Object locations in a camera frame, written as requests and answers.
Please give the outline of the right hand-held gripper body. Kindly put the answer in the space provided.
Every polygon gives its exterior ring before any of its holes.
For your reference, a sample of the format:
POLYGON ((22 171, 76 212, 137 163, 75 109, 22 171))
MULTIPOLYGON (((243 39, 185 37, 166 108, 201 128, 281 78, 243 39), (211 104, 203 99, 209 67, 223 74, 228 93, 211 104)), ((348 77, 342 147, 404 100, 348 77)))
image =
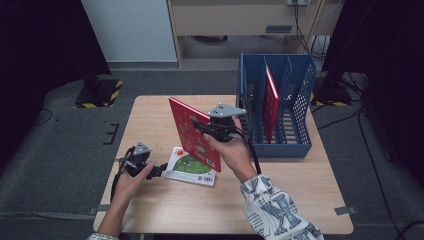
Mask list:
POLYGON ((234 123, 234 116, 245 115, 246 110, 220 102, 208 112, 211 130, 203 132, 219 142, 230 142, 233 138, 244 138, 243 131, 234 123))

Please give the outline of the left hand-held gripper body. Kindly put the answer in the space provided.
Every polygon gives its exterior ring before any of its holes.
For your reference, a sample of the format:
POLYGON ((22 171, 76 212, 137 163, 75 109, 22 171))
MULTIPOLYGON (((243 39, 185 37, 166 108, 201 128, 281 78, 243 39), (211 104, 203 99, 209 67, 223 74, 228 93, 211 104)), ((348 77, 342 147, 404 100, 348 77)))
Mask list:
POLYGON ((150 156, 151 148, 139 141, 135 146, 130 147, 123 158, 119 159, 119 171, 126 171, 131 177, 137 176, 146 166, 150 156))

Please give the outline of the red picture book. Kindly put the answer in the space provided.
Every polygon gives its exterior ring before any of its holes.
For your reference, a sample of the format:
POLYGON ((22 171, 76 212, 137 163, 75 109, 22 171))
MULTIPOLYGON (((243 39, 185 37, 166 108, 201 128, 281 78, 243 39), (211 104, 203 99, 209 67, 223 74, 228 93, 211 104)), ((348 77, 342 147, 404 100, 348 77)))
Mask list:
POLYGON ((262 119, 264 123, 266 141, 270 143, 272 141, 276 115, 278 112, 279 95, 271 69, 268 64, 265 65, 265 77, 266 79, 262 119))
POLYGON ((206 125, 210 122, 210 118, 205 113, 174 97, 169 98, 169 104, 182 148, 196 160, 220 172, 221 160, 219 153, 209 146, 203 137, 203 133, 195 127, 195 123, 206 125))

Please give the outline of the white book with green leaf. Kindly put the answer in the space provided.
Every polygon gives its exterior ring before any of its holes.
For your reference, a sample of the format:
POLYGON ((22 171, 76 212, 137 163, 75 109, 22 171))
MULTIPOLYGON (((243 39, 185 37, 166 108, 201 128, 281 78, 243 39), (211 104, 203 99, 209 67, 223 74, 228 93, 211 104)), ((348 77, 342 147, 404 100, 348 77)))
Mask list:
POLYGON ((198 161, 181 147, 174 147, 169 157, 165 177, 191 184, 213 187, 216 171, 198 161))

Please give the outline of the blue file rack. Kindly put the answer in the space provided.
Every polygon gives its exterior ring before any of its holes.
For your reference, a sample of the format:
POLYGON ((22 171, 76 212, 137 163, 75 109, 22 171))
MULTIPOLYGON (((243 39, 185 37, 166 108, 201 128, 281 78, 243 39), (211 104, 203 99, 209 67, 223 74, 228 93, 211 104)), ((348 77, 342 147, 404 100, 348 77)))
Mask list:
POLYGON ((236 105, 260 158, 303 158, 312 147, 306 113, 315 84, 316 67, 305 54, 245 54, 239 58, 236 105), (262 119, 265 65, 268 64, 279 95, 272 141, 266 141, 262 119))

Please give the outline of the person's left hand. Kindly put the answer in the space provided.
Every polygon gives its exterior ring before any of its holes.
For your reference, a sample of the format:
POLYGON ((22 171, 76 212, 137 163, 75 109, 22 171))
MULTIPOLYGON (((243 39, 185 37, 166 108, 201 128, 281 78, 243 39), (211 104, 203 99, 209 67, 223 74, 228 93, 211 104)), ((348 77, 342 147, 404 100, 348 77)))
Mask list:
POLYGON ((127 206, 135 193, 140 188, 142 182, 150 174, 153 169, 153 164, 148 164, 137 176, 132 177, 127 171, 123 171, 115 186, 112 205, 127 206))

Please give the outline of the person's right hand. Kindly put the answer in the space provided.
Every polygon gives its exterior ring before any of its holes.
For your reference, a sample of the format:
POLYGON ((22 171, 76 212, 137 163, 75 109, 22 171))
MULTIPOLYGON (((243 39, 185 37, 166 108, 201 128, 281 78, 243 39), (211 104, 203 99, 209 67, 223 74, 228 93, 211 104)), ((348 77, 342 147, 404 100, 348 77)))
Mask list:
POLYGON ((222 143, 208 134, 204 134, 204 138, 221 155, 241 183, 257 175, 251 164, 248 148, 242 139, 234 138, 230 142, 222 143))

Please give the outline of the grey tape strip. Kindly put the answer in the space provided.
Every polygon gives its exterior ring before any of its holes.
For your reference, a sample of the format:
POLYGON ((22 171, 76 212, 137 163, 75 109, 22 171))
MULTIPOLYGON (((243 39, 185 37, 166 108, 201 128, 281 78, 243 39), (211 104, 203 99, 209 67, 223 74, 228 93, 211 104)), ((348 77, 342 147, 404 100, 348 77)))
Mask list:
POLYGON ((348 214, 348 215, 353 215, 357 213, 357 210, 355 207, 351 206, 343 206, 343 207, 337 207, 334 209, 335 213, 337 215, 344 215, 344 214, 348 214))
POLYGON ((107 211, 109 209, 110 204, 100 204, 98 206, 95 207, 90 207, 88 209, 88 214, 89 215, 96 215, 98 212, 103 212, 103 211, 107 211))

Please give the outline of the black stand with striped base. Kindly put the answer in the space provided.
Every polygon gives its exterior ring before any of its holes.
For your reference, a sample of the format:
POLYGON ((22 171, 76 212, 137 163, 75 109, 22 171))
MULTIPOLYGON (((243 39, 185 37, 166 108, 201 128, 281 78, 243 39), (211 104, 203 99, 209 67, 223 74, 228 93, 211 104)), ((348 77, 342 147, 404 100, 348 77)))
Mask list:
POLYGON ((313 106, 350 106, 352 98, 342 84, 327 83, 325 74, 318 74, 310 97, 313 106))
POLYGON ((110 73, 95 74, 90 71, 82 74, 84 85, 74 105, 76 108, 110 107, 114 104, 123 81, 110 73))

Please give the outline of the wooden cabinet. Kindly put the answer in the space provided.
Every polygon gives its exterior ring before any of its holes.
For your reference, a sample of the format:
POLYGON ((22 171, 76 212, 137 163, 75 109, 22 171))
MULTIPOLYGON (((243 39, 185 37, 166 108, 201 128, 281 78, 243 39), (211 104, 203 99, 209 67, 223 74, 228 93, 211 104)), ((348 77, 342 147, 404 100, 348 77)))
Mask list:
POLYGON ((346 0, 167 0, 177 63, 189 37, 284 36, 292 53, 312 49, 316 36, 330 36, 346 0))

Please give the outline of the black curtain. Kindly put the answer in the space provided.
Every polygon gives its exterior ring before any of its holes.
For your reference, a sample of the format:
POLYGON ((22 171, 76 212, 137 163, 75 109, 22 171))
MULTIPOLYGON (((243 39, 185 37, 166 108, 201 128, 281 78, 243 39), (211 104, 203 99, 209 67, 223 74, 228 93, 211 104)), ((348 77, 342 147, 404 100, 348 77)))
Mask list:
POLYGON ((0 0, 0 173, 45 95, 88 71, 110 72, 82 0, 0 0))
POLYGON ((323 70, 326 91, 345 72, 368 77, 364 100, 389 156, 424 187, 424 0, 345 0, 323 70))

